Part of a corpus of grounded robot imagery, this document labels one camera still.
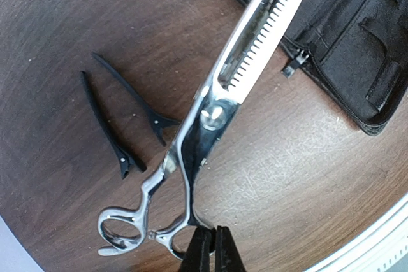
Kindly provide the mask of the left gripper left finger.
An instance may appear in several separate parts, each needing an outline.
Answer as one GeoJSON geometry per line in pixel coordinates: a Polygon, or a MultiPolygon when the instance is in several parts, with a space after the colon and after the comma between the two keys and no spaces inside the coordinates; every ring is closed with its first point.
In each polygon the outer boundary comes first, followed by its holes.
{"type": "Polygon", "coordinates": [[[212,231],[197,227],[189,243],[179,272],[209,272],[212,231]]]}

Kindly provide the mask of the black zip tool case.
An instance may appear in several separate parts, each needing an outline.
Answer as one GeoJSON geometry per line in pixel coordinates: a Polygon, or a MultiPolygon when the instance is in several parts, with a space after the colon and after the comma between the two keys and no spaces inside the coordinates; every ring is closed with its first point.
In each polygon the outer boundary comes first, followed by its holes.
{"type": "Polygon", "coordinates": [[[304,71],[377,136],[407,91],[407,0],[302,0],[280,46],[283,75],[304,71]]]}

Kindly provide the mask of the silver thinning shears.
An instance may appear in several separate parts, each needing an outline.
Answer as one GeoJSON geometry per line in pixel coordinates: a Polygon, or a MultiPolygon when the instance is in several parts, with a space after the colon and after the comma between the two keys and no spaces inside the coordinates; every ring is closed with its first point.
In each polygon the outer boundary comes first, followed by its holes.
{"type": "Polygon", "coordinates": [[[244,103],[288,29],[302,0],[250,0],[179,127],[163,161],[141,185],[135,210],[107,207],[98,218],[98,231],[106,241],[101,256],[122,255],[146,239],[165,246],[178,259],[185,253],[173,240],[186,227],[203,229],[211,237],[215,227],[194,207],[194,190],[201,168],[214,145],[244,103]],[[186,207],[168,227],[148,228],[149,204],[158,188],[176,170],[182,173],[186,207]]]}

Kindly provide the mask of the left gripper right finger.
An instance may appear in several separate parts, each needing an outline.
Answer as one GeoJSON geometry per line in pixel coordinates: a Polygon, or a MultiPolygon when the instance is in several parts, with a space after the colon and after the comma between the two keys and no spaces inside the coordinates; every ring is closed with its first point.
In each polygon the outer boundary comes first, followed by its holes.
{"type": "Polygon", "coordinates": [[[246,272],[241,256],[228,227],[218,226],[215,243],[215,271],[246,272]]]}

